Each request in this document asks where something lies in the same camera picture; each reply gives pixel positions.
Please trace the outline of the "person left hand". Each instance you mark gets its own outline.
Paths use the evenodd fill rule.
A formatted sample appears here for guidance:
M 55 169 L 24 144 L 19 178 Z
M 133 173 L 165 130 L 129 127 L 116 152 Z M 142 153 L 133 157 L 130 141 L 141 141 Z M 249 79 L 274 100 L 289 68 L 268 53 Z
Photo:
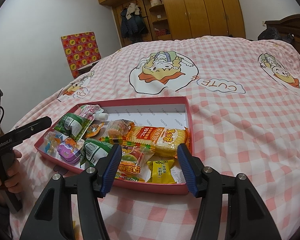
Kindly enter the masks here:
M 8 191 L 11 193 L 21 193 L 23 187 L 21 185 L 21 174 L 19 172 L 20 162 L 19 159 L 22 157 L 22 154 L 18 150 L 14 150 L 14 162 L 11 167 L 7 170 L 8 179 L 4 182 Z M 0 193 L 0 202 L 4 203 L 5 200 Z

